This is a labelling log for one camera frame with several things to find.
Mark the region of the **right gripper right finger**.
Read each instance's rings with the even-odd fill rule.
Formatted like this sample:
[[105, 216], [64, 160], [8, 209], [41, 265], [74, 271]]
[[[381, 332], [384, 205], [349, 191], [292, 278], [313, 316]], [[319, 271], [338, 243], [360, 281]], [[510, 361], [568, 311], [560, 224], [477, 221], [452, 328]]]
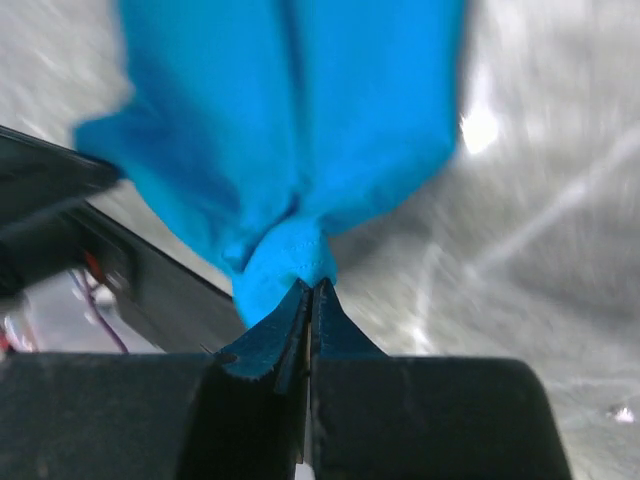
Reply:
[[323, 279], [313, 289], [310, 329], [312, 358], [386, 356], [348, 317], [328, 279]]

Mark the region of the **blue t shirt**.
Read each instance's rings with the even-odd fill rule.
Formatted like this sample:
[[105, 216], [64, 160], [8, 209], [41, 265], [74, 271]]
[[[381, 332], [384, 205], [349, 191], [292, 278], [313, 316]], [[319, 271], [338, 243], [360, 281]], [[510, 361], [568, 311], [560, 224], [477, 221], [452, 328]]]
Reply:
[[133, 92], [80, 124], [247, 325], [450, 158], [463, 1], [120, 1]]

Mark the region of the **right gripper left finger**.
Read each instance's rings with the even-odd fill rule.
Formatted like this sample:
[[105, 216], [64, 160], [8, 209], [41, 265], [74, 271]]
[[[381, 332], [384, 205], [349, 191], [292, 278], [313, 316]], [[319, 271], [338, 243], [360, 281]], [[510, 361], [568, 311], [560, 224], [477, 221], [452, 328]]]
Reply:
[[309, 301], [310, 288], [297, 280], [269, 315], [217, 352], [217, 362], [235, 378], [267, 379], [276, 394], [285, 394], [300, 369]]

